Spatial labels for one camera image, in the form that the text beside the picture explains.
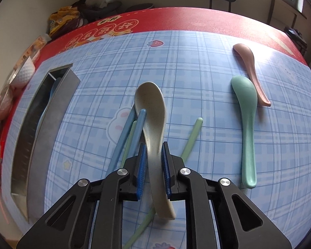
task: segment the pink spoon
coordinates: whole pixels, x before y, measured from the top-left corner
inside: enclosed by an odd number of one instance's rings
[[[263,89],[260,86],[255,69],[255,57],[253,56],[251,49],[244,44],[236,44],[233,46],[233,49],[236,50],[236,52],[243,59],[250,80],[256,88],[259,104],[262,106],[271,106],[271,102],[268,100],[267,96],[265,95]]]

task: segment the spoon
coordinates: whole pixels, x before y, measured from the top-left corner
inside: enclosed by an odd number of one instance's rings
[[[233,49],[242,57],[245,64],[246,70],[253,85],[256,88],[258,102],[262,106],[271,106],[271,102],[265,95],[263,88],[261,88],[260,82],[258,80],[256,69],[255,69],[255,57],[253,56],[252,50],[244,44],[236,44]]]
[[[253,83],[243,76],[232,77],[231,85],[237,96],[242,114],[242,184],[245,188],[252,189],[257,184],[255,144],[253,139],[257,92]]]
[[[139,114],[142,109],[147,113],[143,132],[148,154],[148,175],[153,205],[160,218],[173,220],[176,215],[173,205],[167,199],[161,160],[166,106],[161,90],[153,82],[145,82],[136,90],[136,113]]]

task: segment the plaid pattern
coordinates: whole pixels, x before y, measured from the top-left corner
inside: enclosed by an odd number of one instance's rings
[[[162,46],[148,43],[161,40]],[[61,53],[43,62],[14,115],[2,170],[5,203],[23,232],[25,222],[10,196],[12,157],[19,128],[33,94],[49,69],[73,63],[81,79],[57,135],[48,170],[45,210],[78,179],[103,179],[115,148],[116,114],[131,108],[138,85],[155,82],[167,107],[164,140],[180,155],[198,117],[204,123],[187,167],[204,177],[226,176],[241,183],[240,108],[231,88],[233,75],[246,75],[232,51],[247,44],[270,108],[258,107],[255,122],[257,187],[248,197],[276,224],[295,247],[311,227],[311,71],[278,51],[247,40],[192,31],[160,31],[104,39]],[[113,130],[108,125],[113,122]],[[126,202],[123,243],[141,224],[151,206],[149,183],[142,200]],[[132,248],[166,242],[185,248],[185,208],[175,202],[177,219],[164,223],[155,216]]]

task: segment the silver bolt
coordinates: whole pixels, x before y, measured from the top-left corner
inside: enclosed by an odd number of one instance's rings
[[[85,186],[85,185],[87,185],[87,179],[80,179],[80,180],[78,181],[78,186],[83,187],[83,186]]]
[[[124,175],[126,175],[127,173],[128,173],[128,170],[126,170],[126,169],[119,169],[119,170],[117,171],[117,174],[120,175],[120,176],[124,176]]]
[[[221,185],[223,185],[223,186],[228,186],[228,185],[231,183],[231,181],[228,180],[227,178],[222,178],[222,179],[220,180],[220,183],[221,183]]]
[[[189,175],[191,173],[191,170],[188,168],[182,168],[182,169],[180,169],[180,172],[183,175]]]

